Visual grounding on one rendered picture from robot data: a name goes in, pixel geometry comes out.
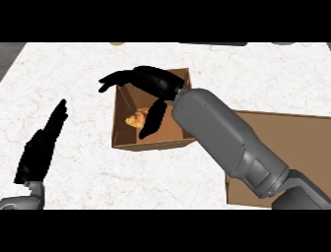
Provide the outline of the flat brown tray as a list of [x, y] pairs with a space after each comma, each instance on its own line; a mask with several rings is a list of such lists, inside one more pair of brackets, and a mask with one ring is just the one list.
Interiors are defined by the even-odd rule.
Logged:
[[307, 175], [331, 198], [331, 117], [237, 114], [290, 168]]

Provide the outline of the golden croissant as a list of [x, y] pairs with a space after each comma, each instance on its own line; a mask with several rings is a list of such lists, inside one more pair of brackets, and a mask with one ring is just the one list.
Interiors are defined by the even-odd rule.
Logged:
[[145, 125], [148, 110], [138, 110], [138, 112], [125, 120], [125, 123], [136, 129], [142, 129]]

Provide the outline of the open cardboard box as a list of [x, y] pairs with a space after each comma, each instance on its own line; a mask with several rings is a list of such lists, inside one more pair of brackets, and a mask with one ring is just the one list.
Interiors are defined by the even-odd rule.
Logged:
[[162, 113], [153, 104], [159, 97], [133, 84], [117, 87], [113, 147], [126, 151], [153, 151], [187, 147], [194, 136], [176, 122], [172, 112], [175, 101], [166, 100]]

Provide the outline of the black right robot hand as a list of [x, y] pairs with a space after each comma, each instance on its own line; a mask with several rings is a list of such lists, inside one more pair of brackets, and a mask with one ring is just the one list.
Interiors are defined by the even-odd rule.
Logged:
[[125, 86], [126, 84], [132, 84], [157, 97], [148, 109], [145, 125], [139, 132], [139, 139], [145, 139], [160, 129], [167, 109], [166, 101], [175, 100], [179, 90], [184, 87], [185, 80], [160, 68], [138, 66], [132, 70], [117, 71], [102, 78], [99, 83], [102, 84], [99, 88], [101, 93], [114, 85]]

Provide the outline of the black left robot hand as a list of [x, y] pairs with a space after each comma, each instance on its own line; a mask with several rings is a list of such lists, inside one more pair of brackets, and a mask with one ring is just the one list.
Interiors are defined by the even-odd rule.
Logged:
[[16, 184], [45, 180], [53, 157], [55, 144], [67, 118], [67, 100], [64, 99], [49, 116], [45, 127], [39, 129], [25, 144], [15, 177]]

